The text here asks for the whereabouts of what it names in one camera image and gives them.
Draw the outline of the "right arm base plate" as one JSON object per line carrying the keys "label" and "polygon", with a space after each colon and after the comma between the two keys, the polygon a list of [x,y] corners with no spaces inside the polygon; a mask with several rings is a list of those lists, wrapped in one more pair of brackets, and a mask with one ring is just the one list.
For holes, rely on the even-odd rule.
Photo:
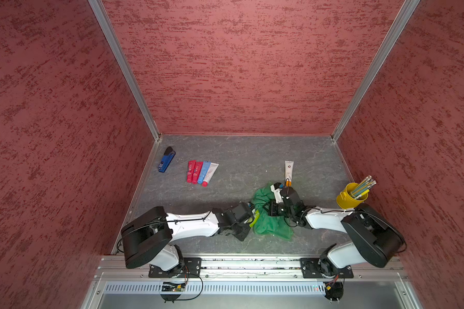
{"label": "right arm base plate", "polygon": [[337,268],[327,258],[301,258],[300,269],[304,279],[353,279],[351,267]]}

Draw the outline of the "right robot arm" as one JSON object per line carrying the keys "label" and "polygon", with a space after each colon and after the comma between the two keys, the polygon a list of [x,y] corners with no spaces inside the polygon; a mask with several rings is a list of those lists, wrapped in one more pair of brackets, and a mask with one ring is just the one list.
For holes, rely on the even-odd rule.
{"label": "right robot arm", "polygon": [[308,207],[292,187],[275,183],[270,191],[275,197],[271,214],[297,227],[334,230],[350,238],[347,243],[326,248],[318,258],[301,259],[305,278],[352,278],[350,267],[361,263],[382,269],[407,247],[402,233],[365,203],[350,209]]}

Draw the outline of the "white tube pink cap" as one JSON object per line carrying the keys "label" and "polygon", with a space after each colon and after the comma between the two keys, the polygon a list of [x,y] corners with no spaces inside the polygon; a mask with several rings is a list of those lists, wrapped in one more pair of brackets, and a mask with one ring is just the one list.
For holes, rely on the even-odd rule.
{"label": "white tube pink cap", "polygon": [[216,163],[210,163],[210,166],[208,167],[207,173],[205,175],[205,178],[202,182],[203,187],[207,187],[208,184],[210,183],[213,175],[215,174],[217,168],[219,167],[219,164]]}

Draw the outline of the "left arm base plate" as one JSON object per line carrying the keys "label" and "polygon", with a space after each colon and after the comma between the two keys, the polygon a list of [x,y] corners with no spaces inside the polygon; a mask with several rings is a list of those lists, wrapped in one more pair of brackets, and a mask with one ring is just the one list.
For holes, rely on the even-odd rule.
{"label": "left arm base plate", "polygon": [[150,265],[149,278],[187,278],[199,276],[201,273],[202,259],[199,257],[184,257],[177,266],[164,271],[159,267]]}

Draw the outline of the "blue toothpaste tube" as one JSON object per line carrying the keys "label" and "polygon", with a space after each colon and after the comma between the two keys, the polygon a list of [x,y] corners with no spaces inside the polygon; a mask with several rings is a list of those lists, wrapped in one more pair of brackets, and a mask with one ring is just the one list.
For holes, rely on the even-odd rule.
{"label": "blue toothpaste tube", "polygon": [[210,168],[210,165],[211,165],[211,162],[209,161],[204,161],[203,164],[202,164],[202,167],[201,167],[201,172],[198,176],[198,180],[197,180],[197,183],[198,184],[202,184],[205,177],[206,177],[206,174]]}

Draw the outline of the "pink toothpaste tube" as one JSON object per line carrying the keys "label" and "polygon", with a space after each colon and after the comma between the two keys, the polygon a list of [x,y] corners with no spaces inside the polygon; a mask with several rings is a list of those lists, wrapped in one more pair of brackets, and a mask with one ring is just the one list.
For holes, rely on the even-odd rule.
{"label": "pink toothpaste tube", "polygon": [[187,175],[186,175],[186,181],[188,183],[192,183],[193,174],[195,170],[195,164],[196,164],[196,160],[191,160],[188,162],[188,170],[187,170]]}
{"label": "pink toothpaste tube", "polygon": [[203,162],[196,162],[192,174],[192,184],[197,184],[199,176],[201,174]]}

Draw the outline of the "green microfiber cloth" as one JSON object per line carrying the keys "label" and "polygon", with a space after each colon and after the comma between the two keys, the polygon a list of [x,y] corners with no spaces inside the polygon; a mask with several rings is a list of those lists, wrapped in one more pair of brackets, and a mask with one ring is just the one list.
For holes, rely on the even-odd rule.
{"label": "green microfiber cloth", "polygon": [[269,206],[270,202],[274,199],[274,195],[270,191],[271,185],[273,183],[268,182],[268,185],[258,189],[250,201],[254,210],[260,212],[260,217],[252,230],[258,235],[272,235],[290,241],[293,236],[293,230],[285,222],[284,218],[280,216],[272,217],[264,209],[264,206]]}

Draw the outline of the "lime green toothpaste tube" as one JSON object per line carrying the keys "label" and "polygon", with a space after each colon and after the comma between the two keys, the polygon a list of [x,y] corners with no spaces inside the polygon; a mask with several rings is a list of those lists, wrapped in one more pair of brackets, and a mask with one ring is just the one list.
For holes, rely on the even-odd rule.
{"label": "lime green toothpaste tube", "polygon": [[260,212],[259,212],[258,210],[256,210],[256,211],[254,212],[253,220],[249,223],[249,226],[250,226],[251,228],[253,228],[253,227],[255,226],[256,222],[257,222],[258,219],[259,219],[259,217],[260,217]]}

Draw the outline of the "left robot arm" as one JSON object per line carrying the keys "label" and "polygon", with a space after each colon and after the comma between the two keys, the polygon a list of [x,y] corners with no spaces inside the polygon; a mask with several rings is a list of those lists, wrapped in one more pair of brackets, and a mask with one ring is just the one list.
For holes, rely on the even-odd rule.
{"label": "left robot arm", "polygon": [[173,243],[188,238],[232,235],[244,241],[255,214],[246,203],[229,209],[213,208],[201,214],[173,214],[154,207],[121,229],[121,245],[127,269],[144,265],[163,272],[180,272],[184,257]]}

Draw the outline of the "white tube orange cap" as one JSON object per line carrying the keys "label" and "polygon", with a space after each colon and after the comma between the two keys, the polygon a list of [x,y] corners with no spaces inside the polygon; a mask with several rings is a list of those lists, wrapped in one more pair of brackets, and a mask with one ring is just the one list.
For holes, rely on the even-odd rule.
{"label": "white tube orange cap", "polygon": [[285,186],[290,187],[293,180],[293,161],[285,161]]}

